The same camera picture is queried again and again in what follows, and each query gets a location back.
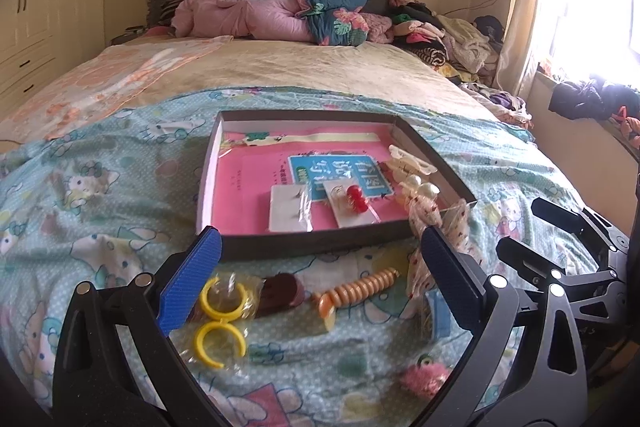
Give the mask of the cream claw hair clip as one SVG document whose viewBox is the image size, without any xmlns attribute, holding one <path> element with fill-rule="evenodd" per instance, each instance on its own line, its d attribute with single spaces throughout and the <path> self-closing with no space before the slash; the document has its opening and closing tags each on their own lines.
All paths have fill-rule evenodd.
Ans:
<svg viewBox="0 0 640 427">
<path fill-rule="evenodd" d="M 405 182 L 410 176 L 416 176 L 419 178 L 418 184 L 421 184 L 437 171 L 437 168 L 430 162 L 416 157 L 396 145 L 390 145 L 388 153 L 390 153 L 390 158 L 385 161 L 385 165 L 397 183 Z"/>
</svg>

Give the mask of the peach floral sheet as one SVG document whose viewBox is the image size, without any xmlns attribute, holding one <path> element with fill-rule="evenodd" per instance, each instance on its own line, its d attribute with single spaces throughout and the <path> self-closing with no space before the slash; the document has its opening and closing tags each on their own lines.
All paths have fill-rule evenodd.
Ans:
<svg viewBox="0 0 640 427">
<path fill-rule="evenodd" d="M 19 108 L 1 116 L 1 139 L 56 139 L 117 112 L 160 78 L 231 42 L 214 38 L 141 37 L 109 46 L 66 72 Z"/>
</svg>

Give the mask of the red bead earrings on card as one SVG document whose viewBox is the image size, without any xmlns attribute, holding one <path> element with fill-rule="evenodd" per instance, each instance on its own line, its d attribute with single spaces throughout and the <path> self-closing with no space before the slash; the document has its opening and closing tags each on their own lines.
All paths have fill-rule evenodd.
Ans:
<svg viewBox="0 0 640 427">
<path fill-rule="evenodd" d="M 340 229 L 377 225 L 381 222 L 355 179 L 324 181 L 323 188 Z"/>
</svg>

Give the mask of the stud earrings on white card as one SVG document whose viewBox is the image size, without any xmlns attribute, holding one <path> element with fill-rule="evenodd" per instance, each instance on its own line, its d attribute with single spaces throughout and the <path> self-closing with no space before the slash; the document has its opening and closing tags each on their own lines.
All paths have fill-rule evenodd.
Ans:
<svg viewBox="0 0 640 427">
<path fill-rule="evenodd" d="M 271 187 L 268 230 L 273 233 L 312 231 L 311 191 L 307 184 Z"/>
</svg>

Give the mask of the cream window curtain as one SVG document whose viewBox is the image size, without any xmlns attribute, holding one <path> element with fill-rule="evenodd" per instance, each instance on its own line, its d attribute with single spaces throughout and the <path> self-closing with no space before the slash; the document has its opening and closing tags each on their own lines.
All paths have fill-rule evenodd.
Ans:
<svg viewBox="0 0 640 427">
<path fill-rule="evenodd" d="M 506 33 L 495 80 L 501 90 L 528 98 L 537 65 L 536 16 L 539 0 L 510 0 Z"/>
</svg>

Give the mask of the cream built-in wardrobe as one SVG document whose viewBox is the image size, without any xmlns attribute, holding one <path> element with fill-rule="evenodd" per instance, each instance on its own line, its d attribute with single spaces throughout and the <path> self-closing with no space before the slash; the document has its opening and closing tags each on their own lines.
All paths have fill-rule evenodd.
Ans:
<svg viewBox="0 0 640 427">
<path fill-rule="evenodd" d="M 104 0 L 1 0 L 1 113 L 105 47 Z"/>
</svg>

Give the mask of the dark red hair clip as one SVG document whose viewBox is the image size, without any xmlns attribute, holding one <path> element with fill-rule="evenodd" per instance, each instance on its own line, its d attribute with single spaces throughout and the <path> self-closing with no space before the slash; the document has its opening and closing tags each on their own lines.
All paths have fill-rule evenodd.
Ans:
<svg viewBox="0 0 640 427">
<path fill-rule="evenodd" d="M 258 317 L 288 311 L 298 307 L 305 299 L 302 282 L 291 273 L 279 273 L 265 279 L 255 313 Z"/>
</svg>

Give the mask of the shallow dark cardboard tray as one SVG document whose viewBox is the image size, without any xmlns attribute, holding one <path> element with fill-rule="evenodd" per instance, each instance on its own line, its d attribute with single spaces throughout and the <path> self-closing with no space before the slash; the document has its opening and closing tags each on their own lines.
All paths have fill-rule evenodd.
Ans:
<svg viewBox="0 0 640 427">
<path fill-rule="evenodd" d="M 196 228 L 220 233 L 227 262 L 344 251 L 410 236 L 414 195 L 442 215 L 476 203 L 406 118 L 225 110 L 208 142 Z"/>
</svg>

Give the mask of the pink quilted comforter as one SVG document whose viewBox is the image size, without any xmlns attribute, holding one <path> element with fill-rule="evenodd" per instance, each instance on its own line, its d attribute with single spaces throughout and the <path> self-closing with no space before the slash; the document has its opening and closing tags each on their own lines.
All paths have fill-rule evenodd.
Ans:
<svg viewBox="0 0 640 427">
<path fill-rule="evenodd" d="M 170 27 L 178 38 L 254 38 L 313 42 L 298 0 L 182 0 Z"/>
</svg>

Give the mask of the dark clothes on windowsill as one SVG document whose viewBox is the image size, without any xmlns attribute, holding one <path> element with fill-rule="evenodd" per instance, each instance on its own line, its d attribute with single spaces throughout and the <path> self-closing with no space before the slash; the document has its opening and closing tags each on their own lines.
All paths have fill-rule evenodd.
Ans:
<svg viewBox="0 0 640 427">
<path fill-rule="evenodd" d="M 569 120 L 612 120 L 623 139 L 639 147 L 639 92 L 631 87 L 602 79 L 562 82 L 553 89 L 548 109 Z"/>
</svg>

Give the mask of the pink fluffy monster hair clip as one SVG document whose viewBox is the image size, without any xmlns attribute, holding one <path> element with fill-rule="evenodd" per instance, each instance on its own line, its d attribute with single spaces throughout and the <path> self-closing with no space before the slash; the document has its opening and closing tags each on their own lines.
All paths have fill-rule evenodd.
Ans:
<svg viewBox="0 0 640 427">
<path fill-rule="evenodd" d="M 416 364 L 405 370 L 400 377 L 400 384 L 417 397 L 431 401 L 442 389 L 450 373 L 451 369 L 445 364 L 422 355 Z"/>
</svg>

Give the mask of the large pearl hair clip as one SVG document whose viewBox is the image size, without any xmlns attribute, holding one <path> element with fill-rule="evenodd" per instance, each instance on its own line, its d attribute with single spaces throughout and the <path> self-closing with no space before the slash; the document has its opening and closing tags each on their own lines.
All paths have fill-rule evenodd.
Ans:
<svg viewBox="0 0 640 427">
<path fill-rule="evenodd" d="M 423 180 L 416 174 L 395 174 L 394 180 L 399 186 L 397 200 L 400 205 L 407 206 L 411 199 L 416 196 L 423 196 L 436 200 L 440 194 L 439 187 L 430 181 Z"/>
</svg>

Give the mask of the yellow hoop earrings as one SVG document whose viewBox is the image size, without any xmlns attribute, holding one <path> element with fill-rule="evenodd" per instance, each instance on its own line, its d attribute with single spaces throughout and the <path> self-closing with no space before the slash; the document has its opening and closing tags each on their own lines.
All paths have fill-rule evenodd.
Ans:
<svg viewBox="0 0 640 427">
<path fill-rule="evenodd" d="M 260 277 L 230 271 L 209 277 L 188 320 L 184 355 L 190 363 L 216 372 L 242 371 L 264 283 Z"/>
</svg>

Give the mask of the beige bedspread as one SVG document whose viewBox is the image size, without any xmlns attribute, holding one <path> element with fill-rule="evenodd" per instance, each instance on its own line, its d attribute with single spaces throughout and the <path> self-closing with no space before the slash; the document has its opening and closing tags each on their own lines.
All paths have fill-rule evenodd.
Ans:
<svg viewBox="0 0 640 427">
<path fill-rule="evenodd" d="M 134 98 L 134 106 L 216 88 L 285 87 L 333 91 L 412 105 L 439 114 L 494 121 L 471 95 L 415 56 L 388 44 L 313 46 L 232 40 L 163 75 Z"/>
</svg>

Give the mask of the pile of assorted clothes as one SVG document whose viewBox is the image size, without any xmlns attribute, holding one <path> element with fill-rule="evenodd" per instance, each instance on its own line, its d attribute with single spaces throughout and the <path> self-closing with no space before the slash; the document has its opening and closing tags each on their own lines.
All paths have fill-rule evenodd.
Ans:
<svg viewBox="0 0 640 427">
<path fill-rule="evenodd" d="M 413 0 L 387 0 L 381 14 L 364 12 L 368 39 L 392 44 L 439 72 L 505 124 L 533 128 L 526 102 L 496 81 L 504 28 L 492 15 L 472 22 L 436 14 Z"/>
</svg>

